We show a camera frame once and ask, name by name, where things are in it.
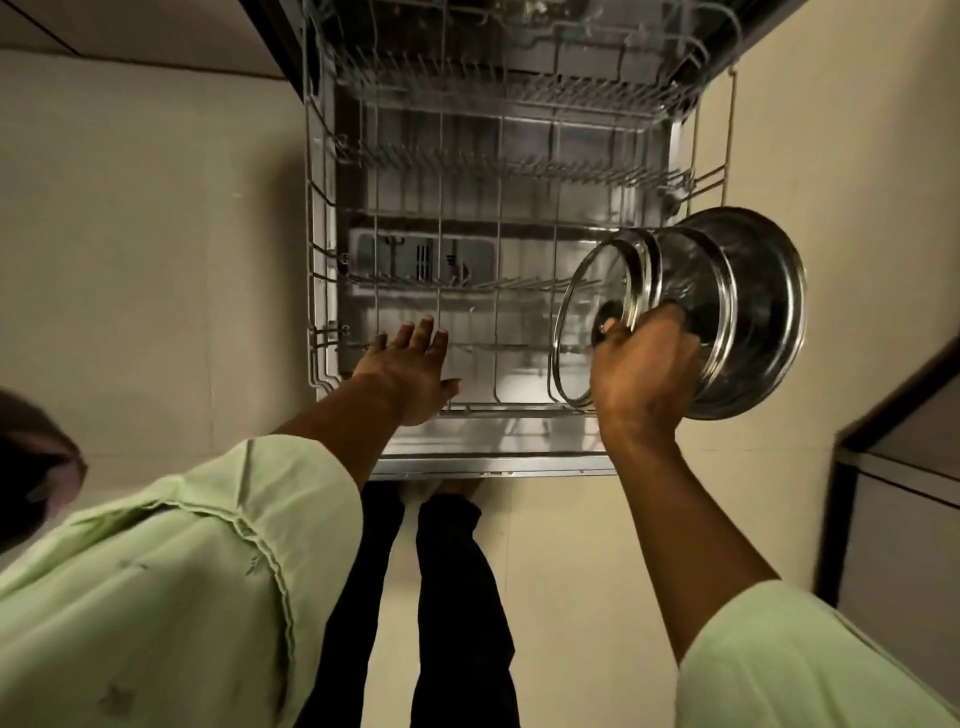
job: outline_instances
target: upper dish rack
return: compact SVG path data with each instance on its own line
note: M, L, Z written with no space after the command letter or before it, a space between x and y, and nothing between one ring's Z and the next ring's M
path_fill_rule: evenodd
M725 179L677 159L704 13L739 31L691 0L305 0L312 384L431 312L446 415L582 414L548 374L576 264Z

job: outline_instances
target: tiled floor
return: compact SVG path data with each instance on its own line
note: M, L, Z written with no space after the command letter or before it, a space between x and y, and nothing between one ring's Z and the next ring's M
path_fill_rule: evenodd
M795 240L807 340L768 401L680 438L801 586L835 433L960 325L958 36L952 0L809 0L739 64L729 202ZM84 497L188 467L309 401L290 89L15 54L0 54L0 82L0 309L15 314L0 317L0 382L83 445ZM702 169L722 155L726 83L707 98ZM676 669L616 480L504 480L482 499L524 724L669 724ZM407 724L417 679L414 516L372 657L377 728Z

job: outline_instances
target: forearm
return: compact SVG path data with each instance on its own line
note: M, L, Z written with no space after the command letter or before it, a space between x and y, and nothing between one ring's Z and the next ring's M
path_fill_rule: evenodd
M728 601L776 572L720 510L673 442L608 448L679 662Z
M362 488L400 417L396 388L388 378L355 376L276 432L321 443Z

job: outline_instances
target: leg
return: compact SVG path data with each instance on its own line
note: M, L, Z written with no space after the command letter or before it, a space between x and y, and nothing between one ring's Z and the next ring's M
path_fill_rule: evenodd
M347 584L326 623L317 680L297 719L298 728L360 726L383 579L403 521L395 483L368 483L360 498L363 537Z
M447 481L420 508L420 679L412 728L519 726L514 641L487 559L473 541L480 509Z

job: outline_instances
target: light green sleeve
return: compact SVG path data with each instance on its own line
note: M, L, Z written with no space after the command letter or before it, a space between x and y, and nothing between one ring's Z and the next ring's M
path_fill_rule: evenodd
M74 515L0 574L0 725L292 725L361 526L287 435Z
M820 599L757 584L680 665L682 728L951 726L956 711Z

